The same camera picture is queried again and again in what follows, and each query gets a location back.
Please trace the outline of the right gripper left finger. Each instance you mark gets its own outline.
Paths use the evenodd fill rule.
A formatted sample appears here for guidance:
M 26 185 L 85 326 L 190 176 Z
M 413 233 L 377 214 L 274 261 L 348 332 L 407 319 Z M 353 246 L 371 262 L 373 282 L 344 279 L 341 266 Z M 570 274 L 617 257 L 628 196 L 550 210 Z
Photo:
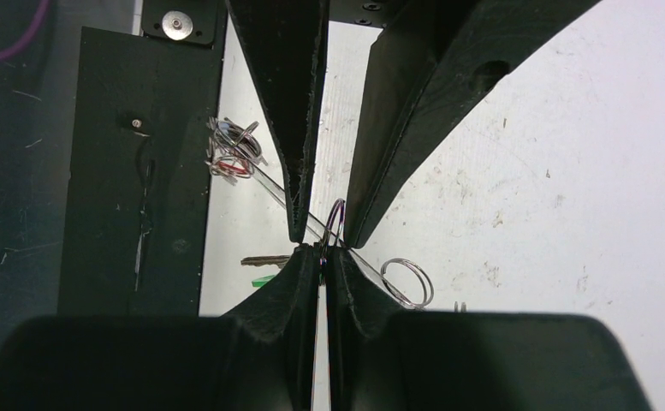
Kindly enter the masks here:
M 0 349 L 0 410 L 308 410 L 318 250 L 219 317 L 44 317 Z

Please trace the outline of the red tagged key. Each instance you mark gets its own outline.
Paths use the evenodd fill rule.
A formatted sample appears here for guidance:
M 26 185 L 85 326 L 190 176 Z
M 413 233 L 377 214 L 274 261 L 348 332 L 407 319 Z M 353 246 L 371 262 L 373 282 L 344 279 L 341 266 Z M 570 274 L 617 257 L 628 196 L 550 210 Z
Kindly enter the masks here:
M 231 179 L 248 179 L 253 170 L 246 160 L 234 156 L 223 156 L 207 161 L 209 171 L 213 176 L 222 176 Z

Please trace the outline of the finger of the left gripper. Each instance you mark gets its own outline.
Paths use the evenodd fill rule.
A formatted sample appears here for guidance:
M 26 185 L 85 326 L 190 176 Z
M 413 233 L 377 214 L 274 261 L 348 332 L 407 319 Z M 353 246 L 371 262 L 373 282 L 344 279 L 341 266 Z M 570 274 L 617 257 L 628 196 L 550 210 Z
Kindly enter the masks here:
M 330 4 L 234 0 L 227 7 L 282 166 L 289 239 L 302 242 L 327 69 Z
M 370 49 L 344 238 L 363 247 L 415 170 L 590 1 L 409 1 Z

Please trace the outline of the green tagged key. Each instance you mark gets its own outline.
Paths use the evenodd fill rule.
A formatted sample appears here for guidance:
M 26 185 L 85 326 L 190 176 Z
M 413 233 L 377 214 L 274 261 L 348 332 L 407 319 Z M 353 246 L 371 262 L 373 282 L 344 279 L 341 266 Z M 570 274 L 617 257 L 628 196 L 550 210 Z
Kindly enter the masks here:
M 240 260 L 240 265 L 245 268 L 254 269 L 257 274 L 250 281 L 253 288 L 258 289 L 265 286 L 284 268 L 289 262 L 289 254 L 249 256 Z

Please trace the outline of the metal crescent keyring plate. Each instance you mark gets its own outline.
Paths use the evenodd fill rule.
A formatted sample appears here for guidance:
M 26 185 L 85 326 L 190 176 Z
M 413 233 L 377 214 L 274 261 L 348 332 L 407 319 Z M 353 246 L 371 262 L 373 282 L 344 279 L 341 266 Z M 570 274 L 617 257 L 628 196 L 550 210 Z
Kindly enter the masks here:
M 253 132 L 258 126 L 258 122 L 252 122 L 250 125 L 243 128 L 227 117 L 224 117 L 223 119 L 213 116 L 209 117 L 206 122 L 206 127 L 210 130 L 210 135 L 208 137 L 205 163 L 207 164 L 208 160 L 223 156 L 234 156 L 246 160 L 253 170 L 252 176 L 246 180 L 253 179 L 258 182 L 281 206 L 281 208 L 285 208 L 285 189 L 273 178 L 268 176 L 260 167 L 260 165 L 265 162 L 263 150 L 258 140 L 253 136 Z M 222 178 L 232 185 L 236 184 L 239 180 L 244 180 Z M 345 241 L 343 240 L 345 210 L 345 200 L 338 199 L 333 204 L 330 214 L 325 221 L 320 220 L 310 212 L 307 214 L 306 231 L 320 240 L 324 251 L 333 246 L 346 246 Z M 380 267 L 376 268 L 361 257 L 356 251 L 352 250 L 350 253 L 357 266 L 366 275 L 378 279 L 387 293 L 402 304 L 402 306 L 410 309 L 422 310 L 432 303 L 435 296 L 433 282 L 422 267 L 416 263 L 409 259 L 392 258 L 386 260 Z M 410 299 L 399 288 L 394 286 L 388 278 L 386 278 L 387 270 L 392 265 L 400 265 L 407 268 L 418 279 L 423 291 L 423 300 L 421 302 L 415 302 Z

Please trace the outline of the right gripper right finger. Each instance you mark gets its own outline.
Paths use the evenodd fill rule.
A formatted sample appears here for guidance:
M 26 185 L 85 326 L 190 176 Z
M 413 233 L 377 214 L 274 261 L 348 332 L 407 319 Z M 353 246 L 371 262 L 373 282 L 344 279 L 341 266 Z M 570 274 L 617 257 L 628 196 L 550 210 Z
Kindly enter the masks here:
M 334 410 L 650 408 L 594 318 L 406 309 L 338 247 L 324 276 Z

